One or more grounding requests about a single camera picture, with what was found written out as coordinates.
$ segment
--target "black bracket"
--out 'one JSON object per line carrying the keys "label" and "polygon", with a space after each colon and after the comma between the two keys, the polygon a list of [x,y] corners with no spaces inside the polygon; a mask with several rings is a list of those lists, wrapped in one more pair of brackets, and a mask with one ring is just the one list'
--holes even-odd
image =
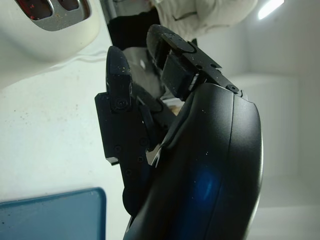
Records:
{"label": "black bracket", "polygon": [[116,47],[107,55],[106,89],[95,97],[104,155],[112,165],[120,164],[123,205],[134,218],[151,183],[146,151],[162,142],[175,115],[132,83],[127,60]]}
{"label": "black bracket", "polygon": [[162,69],[161,80],[176,98],[185,101],[203,83],[221,86],[241,97],[241,91],[222,75],[219,64],[169,29],[151,26],[147,46],[154,63]]}

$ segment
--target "person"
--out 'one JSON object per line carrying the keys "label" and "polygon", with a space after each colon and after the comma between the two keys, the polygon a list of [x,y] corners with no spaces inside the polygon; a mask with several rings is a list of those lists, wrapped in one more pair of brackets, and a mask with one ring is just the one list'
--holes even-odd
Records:
{"label": "person", "polygon": [[258,0],[154,0],[149,12],[132,16],[118,16],[108,23],[114,46],[146,47],[148,29],[160,24],[191,41],[216,28],[241,22]]}

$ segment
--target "white wall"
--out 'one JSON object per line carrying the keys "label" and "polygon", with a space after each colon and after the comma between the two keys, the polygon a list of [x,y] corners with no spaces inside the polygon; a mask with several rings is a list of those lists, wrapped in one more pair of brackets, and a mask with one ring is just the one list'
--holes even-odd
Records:
{"label": "white wall", "polygon": [[318,205],[319,198],[298,175],[264,176],[259,208]]}
{"label": "white wall", "polygon": [[259,208],[247,240],[318,240],[319,206]]}
{"label": "white wall", "polygon": [[198,37],[198,46],[220,66],[226,77],[240,75],[248,71],[248,46],[244,23],[217,28],[213,32]]}
{"label": "white wall", "polygon": [[229,78],[258,107],[263,134],[264,176],[298,172],[298,81],[250,73]]}
{"label": "white wall", "polygon": [[320,195],[320,27],[318,0],[287,0],[263,20],[246,20],[249,69],[299,79],[299,172]]}

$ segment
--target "screw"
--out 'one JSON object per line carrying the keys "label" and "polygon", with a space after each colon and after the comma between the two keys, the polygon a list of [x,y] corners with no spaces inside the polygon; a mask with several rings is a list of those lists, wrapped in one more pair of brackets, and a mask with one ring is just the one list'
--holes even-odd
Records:
{"label": "screw", "polygon": [[114,147],[114,151],[115,151],[117,154],[119,154],[119,153],[121,152],[121,146],[116,145],[116,146]]}
{"label": "screw", "polygon": [[101,95],[101,96],[100,96],[100,99],[101,99],[101,100],[105,100],[105,99],[109,100],[109,96]]}
{"label": "screw", "polygon": [[117,109],[125,109],[128,106],[128,101],[124,98],[118,98],[115,100],[115,106]]}
{"label": "screw", "polygon": [[146,146],[148,144],[148,140],[145,137],[141,138],[139,142],[141,146]]}
{"label": "screw", "polygon": [[130,169],[125,170],[125,175],[126,176],[131,176],[132,175],[132,171]]}

